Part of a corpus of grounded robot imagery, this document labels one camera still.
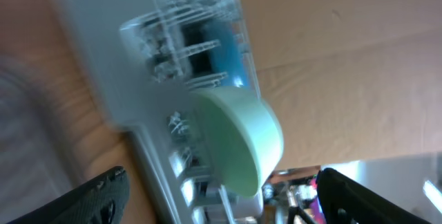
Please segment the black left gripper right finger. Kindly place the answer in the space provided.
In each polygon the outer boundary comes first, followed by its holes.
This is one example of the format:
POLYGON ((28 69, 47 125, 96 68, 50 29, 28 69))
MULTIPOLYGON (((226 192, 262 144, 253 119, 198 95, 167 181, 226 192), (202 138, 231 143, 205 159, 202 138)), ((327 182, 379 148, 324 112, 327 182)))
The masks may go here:
POLYGON ((318 172, 317 194, 328 224, 426 224, 332 168, 318 172))

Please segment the blue plate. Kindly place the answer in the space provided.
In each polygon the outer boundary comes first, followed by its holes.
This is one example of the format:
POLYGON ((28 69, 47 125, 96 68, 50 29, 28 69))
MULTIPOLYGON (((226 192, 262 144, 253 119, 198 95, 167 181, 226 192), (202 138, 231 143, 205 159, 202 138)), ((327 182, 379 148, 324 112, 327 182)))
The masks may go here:
POLYGON ((219 46, 209 50, 209 60, 214 73, 227 73, 221 85, 250 88, 242 54, 231 27, 223 21, 210 20, 203 25, 202 34, 209 41, 219 41, 219 46))

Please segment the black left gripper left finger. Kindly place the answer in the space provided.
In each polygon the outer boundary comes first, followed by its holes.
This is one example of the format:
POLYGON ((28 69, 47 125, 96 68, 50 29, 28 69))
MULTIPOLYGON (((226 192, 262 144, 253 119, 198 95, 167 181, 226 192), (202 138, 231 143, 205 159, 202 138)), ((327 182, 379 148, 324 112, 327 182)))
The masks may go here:
POLYGON ((115 166, 8 224, 119 224, 130 196, 123 166, 115 166))

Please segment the mint bowl with rice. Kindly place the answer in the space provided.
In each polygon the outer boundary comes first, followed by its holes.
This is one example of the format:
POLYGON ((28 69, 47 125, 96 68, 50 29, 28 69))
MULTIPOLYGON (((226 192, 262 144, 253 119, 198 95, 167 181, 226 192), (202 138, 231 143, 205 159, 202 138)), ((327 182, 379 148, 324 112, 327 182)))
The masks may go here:
POLYGON ((207 158, 229 191, 255 196, 280 162, 282 127, 267 102, 246 88, 221 86, 190 93, 207 158))

